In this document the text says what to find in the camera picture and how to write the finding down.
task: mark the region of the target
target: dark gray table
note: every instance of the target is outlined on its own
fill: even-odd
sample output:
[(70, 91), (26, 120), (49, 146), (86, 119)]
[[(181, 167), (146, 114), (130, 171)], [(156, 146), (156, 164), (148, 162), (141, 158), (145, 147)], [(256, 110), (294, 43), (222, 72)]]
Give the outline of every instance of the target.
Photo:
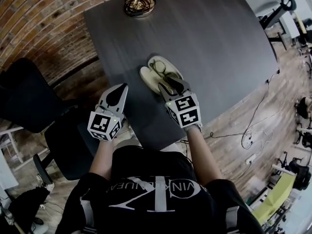
[(264, 84), (278, 67), (245, 0), (156, 1), (143, 19), (126, 16), (124, 0), (84, 16), (111, 85), (129, 85), (125, 114), (139, 141), (159, 150), (185, 134), (139, 76), (149, 57), (161, 55), (179, 69), (198, 97), (203, 124)]

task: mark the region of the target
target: yellow chair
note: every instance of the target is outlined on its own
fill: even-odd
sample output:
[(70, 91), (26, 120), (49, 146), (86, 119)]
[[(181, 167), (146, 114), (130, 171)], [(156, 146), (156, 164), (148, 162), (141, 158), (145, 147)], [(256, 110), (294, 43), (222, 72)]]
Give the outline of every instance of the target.
[(252, 212), (260, 225), (266, 223), (282, 206), (292, 191), (295, 179), (295, 175), (284, 173), (267, 198)]

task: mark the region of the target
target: person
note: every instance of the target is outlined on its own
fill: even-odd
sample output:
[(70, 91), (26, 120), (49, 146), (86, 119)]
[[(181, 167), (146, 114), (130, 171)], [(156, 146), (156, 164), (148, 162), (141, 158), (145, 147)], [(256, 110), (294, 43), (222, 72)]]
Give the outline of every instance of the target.
[(262, 234), (235, 185), (223, 179), (200, 128), (187, 128), (192, 163), (180, 152), (101, 141), (71, 192), (56, 234), (194, 231)]
[[(54, 183), (49, 185), (45, 184), (40, 175), (37, 175), (36, 178), (38, 186), (22, 193), (17, 198), (12, 199), (12, 202), (8, 207), (8, 211), (12, 214), (12, 219), (18, 224), (20, 230), (17, 229), (15, 225), (8, 226), (3, 222), (0, 225), (3, 227), (3, 229), (1, 229), (3, 233), (15, 234), (20, 233), (21, 231), (24, 233), (32, 233), (34, 223), (43, 225), (43, 221), (37, 218), (36, 215), (40, 206), (46, 204), (45, 201), (47, 196), (52, 192)], [(48, 227), (45, 225), (41, 228), (41, 230), (43, 229), (48, 229)]]

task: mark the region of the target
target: power cable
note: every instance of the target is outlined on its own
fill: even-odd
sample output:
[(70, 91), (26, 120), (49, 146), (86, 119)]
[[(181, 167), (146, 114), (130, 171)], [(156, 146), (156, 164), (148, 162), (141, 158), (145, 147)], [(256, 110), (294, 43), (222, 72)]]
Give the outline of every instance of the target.
[(56, 223), (59, 223), (51, 214), (48, 213), (48, 215), (49, 215)]
[(52, 211), (55, 211), (55, 212), (57, 212), (57, 213), (59, 213), (59, 214), (61, 214), (63, 216), (63, 213), (59, 212), (58, 210), (55, 210), (55, 209), (53, 209), (53, 208), (51, 208), (50, 206), (47, 206), (47, 205), (45, 207), (48, 207)]
[(185, 144), (185, 147), (186, 147), (186, 158), (190, 161), (191, 164), (193, 164), (193, 162), (189, 159), (188, 154), (187, 154), (187, 151), (188, 151), (187, 145), (189, 145), (188, 140), (182, 139), (182, 140), (180, 140), (180, 142)]
[(59, 206), (58, 204), (52, 203), (52, 202), (50, 202), (50, 201), (47, 201), (47, 202), (45, 202), (44, 204), (46, 204), (46, 203), (49, 203), (49, 204), (52, 204), (52, 205), (56, 205), (56, 206), (60, 207), (60, 208), (62, 209), (62, 211), (64, 211), (64, 209), (63, 209), (61, 206)]
[(4, 197), (1, 197), (0, 196), (0, 199), (2, 199), (2, 200), (7, 200), (9, 197), (6, 197), (6, 198), (4, 198)]
[(239, 136), (239, 135), (242, 135), (242, 139), (241, 139), (241, 142), (240, 142), (241, 146), (242, 146), (244, 149), (246, 149), (246, 150), (247, 150), (247, 149), (250, 149), (254, 142), (251, 141), (250, 145), (249, 145), (248, 147), (245, 147), (244, 144), (243, 144), (243, 140), (244, 140), (244, 137), (245, 137), (246, 135), (250, 135), (249, 139), (252, 139), (252, 133), (249, 133), (248, 130), (252, 127), (252, 126), (251, 126), (251, 123), (252, 123), (253, 120), (254, 120), (254, 116), (255, 116), (255, 114), (256, 114), (256, 112), (257, 112), (259, 106), (260, 106), (261, 103), (264, 101), (265, 97), (267, 96), (267, 94), (268, 94), (268, 92), (269, 92), (270, 82), (271, 82), (273, 76), (274, 76), (274, 75), (271, 76), (270, 80), (267, 80), (267, 81), (266, 81), (266, 83), (267, 83), (267, 85), (268, 85), (268, 89), (267, 89), (266, 93), (264, 94), (263, 98), (261, 99), (261, 101), (258, 103), (258, 105), (257, 105), (257, 107), (256, 107), (256, 109), (255, 109), (255, 111), (254, 111), (254, 113), (253, 113), (253, 116), (252, 116), (252, 118), (251, 118), (251, 120), (250, 120), (250, 122), (249, 122), (249, 124), (248, 124), (248, 126), (247, 126), (247, 128), (246, 128), (246, 130), (245, 130), (243, 133), (229, 134), (229, 135), (223, 135), (223, 136), (214, 137), (214, 133), (211, 132), (211, 133), (210, 133), (210, 137), (211, 137), (211, 138), (223, 138), (223, 137), (229, 137), (229, 136)]
[(251, 166), (252, 166), (252, 163), (250, 162), (249, 167), (246, 169), (246, 171), (243, 172), (243, 174), (241, 176), (239, 176), (237, 178), (230, 178), (230, 180), (238, 180), (238, 179), (242, 178), (246, 174), (246, 172), (250, 169)]

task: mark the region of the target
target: black cable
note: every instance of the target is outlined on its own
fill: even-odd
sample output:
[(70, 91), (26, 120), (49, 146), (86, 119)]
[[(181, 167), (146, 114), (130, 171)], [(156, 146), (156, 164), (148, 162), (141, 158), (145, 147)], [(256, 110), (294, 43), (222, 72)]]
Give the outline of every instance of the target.
[(250, 162), (249, 167), (246, 169), (246, 171), (244, 171), (244, 173), (241, 176), (239, 176), (237, 178), (230, 178), (230, 180), (238, 180), (238, 179), (242, 178), (246, 174), (246, 172), (250, 169), (251, 166), (252, 166), (252, 163)]
[(188, 140), (182, 139), (182, 140), (180, 140), (180, 142), (185, 144), (185, 147), (186, 147), (186, 157), (193, 164), (193, 162), (189, 159), (189, 157), (187, 155), (187, 151), (188, 151), (187, 145), (189, 144)]
[(57, 212), (57, 213), (59, 213), (59, 214), (61, 214), (63, 216), (63, 213), (59, 212), (58, 210), (55, 210), (55, 209), (53, 209), (53, 208), (51, 208), (51, 207), (49, 207), (47, 205), (45, 207), (48, 207), (50, 210), (55, 211), (55, 212)]
[(255, 113), (257, 112), (259, 106), (261, 105), (261, 103), (264, 101), (265, 97), (266, 97), (267, 94), (269, 93), (270, 82), (271, 82), (273, 76), (274, 76), (274, 75), (272, 75), (271, 78), (270, 78), (270, 80), (267, 81), (268, 89), (267, 89), (266, 93), (264, 94), (262, 100), (261, 100), (261, 101), (259, 102), (259, 104), (257, 105), (257, 107), (256, 107), (256, 109), (255, 109), (255, 111), (254, 111), (254, 113), (253, 113), (253, 116), (252, 116), (252, 118), (251, 118), (251, 120), (250, 120), (250, 122), (249, 122), (249, 124), (248, 124), (248, 127), (246, 128), (246, 130), (245, 130), (245, 132), (244, 132), (244, 134), (243, 134), (243, 136), (242, 136), (242, 139), (241, 139), (241, 141), (240, 141), (241, 146), (242, 146), (244, 149), (246, 149), (246, 150), (248, 150), (248, 149), (251, 148), (251, 146), (253, 145), (253, 142), (251, 141), (251, 143), (250, 143), (250, 145), (249, 145), (248, 147), (244, 147), (244, 145), (243, 145), (244, 136), (245, 136), (246, 132), (249, 130), (250, 125), (252, 124), (252, 122), (253, 122), (253, 120), (254, 120)]
[(58, 204), (52, 203), (52, 202), (50, 202), (50, 201), (47, 201), (47, 202), (45, 202), (44, 204), (46, 204), (46, 203), (50, 203), (50, 204), (52, 204), (52, 205), (56, 205), (56, 206), (60, 207), (60, 208), (62, 209), (62, 211), (64, 211), (64, 209), (63, 209), (61, 206), (59, 206)]
[(238, 136), (238, 135), (243, 135), (244, 133), (238, 133), (238, 134), (231, 134), (231, 135), (222, 135), (222, 136), (218, 136), (218, 137), (214, 137), (214, 132), (210, 133), (210, 138), (224, 138), (224, 137), (229, 137), (229, 136)]
[(252, 123), (253, 120), (254, 120), (255, 113), (257, 112), (259, 106), (260, 106), (261, 103), (264, 101), (265, 97), (267, 96), (267, 94), (268, 94), (268, 92), (269, 92), (269, 88), (270, 88), (270, 85), (269, 85), (269, 84), (270, 84), (270, 82), (271, 82), (273, 76), (274, 76), (274, 75), (271, 76), (270, 80), (267, 80), (267, 81), (266, 81), (266, 83), (267, 83), (267, 85), (268, 85), (268, 89), (267, 89), (266, 93), (264, 94), (263, 98), (261, 99), (261, 101), (258, 103), (258, 105), (257, 105), (257, 107), (256, 107), (256, 109), (255, 109), (255, 111), (254, 111), (254, 113), (253, 113), (253, 116), (252, 116), (252, 118), (251, 118), (251, 120), (250, 120), (250, 122), (249, 122), (249, 124), (248, 124), (248, 127), (246, 128), (246, 130), (245, 130), (243, 133), (230, 134), (230, 135), (223, 135), (223, 136), (214, 137), (214, 133), (211, 132), (211, 133), (210, 133), (210, 137), (211, 137), (211, 138), (223, 138), (223, 137), (229, 137), (229, 136), (238, 136), (238, 135), (242, 135), (242, 139), (241, 139), (241, 142), (240, 142), (241, 146), (242, 146), (244, 149), (246, 149), (246, 150), (247, 150), (247, 149), (250, 149), (254, 142), (251, 141), (250, 145), (249, 145), (248, 147), (245, 147), (244, 144), (243, 144), (243, 140), (244, 140), (245, 135), (250, 135), (249, 139), (252, 139), (252, 134), (251, 134), (251, 133), (248, 133), (248, 130), (251, 128), (251, 123)]
[(6, 197), (6, 198), (4, 198), (4, 197), (1, 197), (0, 196), (0, 199), (2, 199), (2, 200), (7, 200), (9, 197)]

